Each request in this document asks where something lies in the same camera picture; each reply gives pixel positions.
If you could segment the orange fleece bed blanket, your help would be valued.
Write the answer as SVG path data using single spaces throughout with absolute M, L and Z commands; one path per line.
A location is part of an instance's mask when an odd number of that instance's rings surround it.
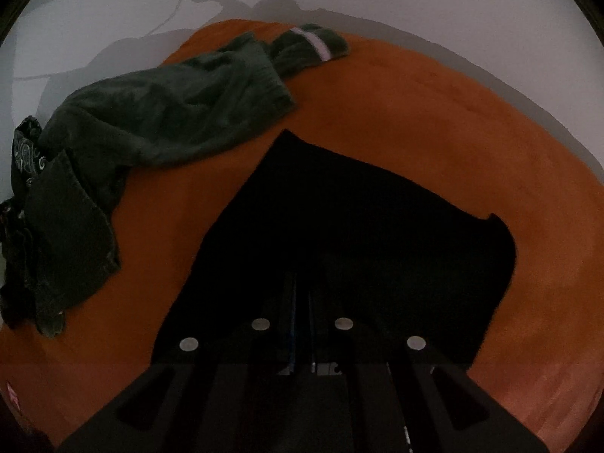
M 350 54 L 289 80 L 282 120 L 510 227 L 518 265 L 470 375 L 553 452 L 578 448 L 603 393 L 603 187 L 536 122 L 434 59 L 350 36 Z M 1 399 L 62 444 L 137 378 L 202 237 L 279 134 L 182 167 L 134 172 L 114 220 L 121 270 L 46 339 L 1 332 Z

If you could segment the black sweatshirt with white logo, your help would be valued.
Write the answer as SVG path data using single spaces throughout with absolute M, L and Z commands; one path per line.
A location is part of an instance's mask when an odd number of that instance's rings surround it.
M 208 230 L 142 381 L 66 452 L 451 452 L 428 380 L 469 369 L 511 283 L 505 222 L 285 131 Z M 205 317 L 268 315 L 259 354 L 184 352 Z M 424 351 L 346 354 L 330 317 L 387 315 Z

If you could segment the dark striped sock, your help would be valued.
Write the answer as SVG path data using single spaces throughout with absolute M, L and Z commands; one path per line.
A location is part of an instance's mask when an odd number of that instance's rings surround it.
M 281 78 L 295 76 L 348 53 L 348 42 L 340 34 L 314 23 L 293 27 L 269 45 L 270 60 Z

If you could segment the grey-green fleece garment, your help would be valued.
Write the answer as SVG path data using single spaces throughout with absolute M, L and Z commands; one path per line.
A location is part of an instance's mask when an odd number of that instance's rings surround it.
M 293 98 L 253 34 L 184 62 L 116 76 L 66 97 L 39 139 L 49 159 L 85 170 L 165 165 L 256 134 Z

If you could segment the dark jeans pile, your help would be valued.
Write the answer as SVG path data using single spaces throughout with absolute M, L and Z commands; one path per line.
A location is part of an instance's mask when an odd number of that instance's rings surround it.
M 12 330 L 32 323 L 54 339 L 66 311 L 97 293 L 120 263 L 108 215 L 82 188 L 66 153 L 42 153 L 41 133 L 33 117 L 13 133 L 13 195 L 1 205 L 1 316 Z

